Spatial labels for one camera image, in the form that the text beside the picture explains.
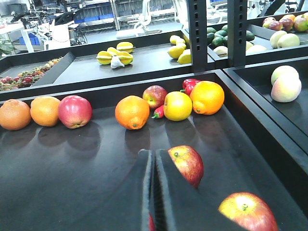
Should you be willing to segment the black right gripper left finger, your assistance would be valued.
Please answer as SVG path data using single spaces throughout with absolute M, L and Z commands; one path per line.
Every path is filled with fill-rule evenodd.
M 142 178 L 142 203 L 141 203 L 141 231 L 150 230 L 150 198 L 152 184 L 152 152 L 141 149 L 139 156 L 144 163 L 144 175 Z

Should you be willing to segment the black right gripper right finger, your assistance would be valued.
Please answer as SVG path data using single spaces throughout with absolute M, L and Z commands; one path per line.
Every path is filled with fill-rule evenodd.
M 178 171 L 167 150 L 155 152 L 158 231 L 242 231 L 221 215 Z

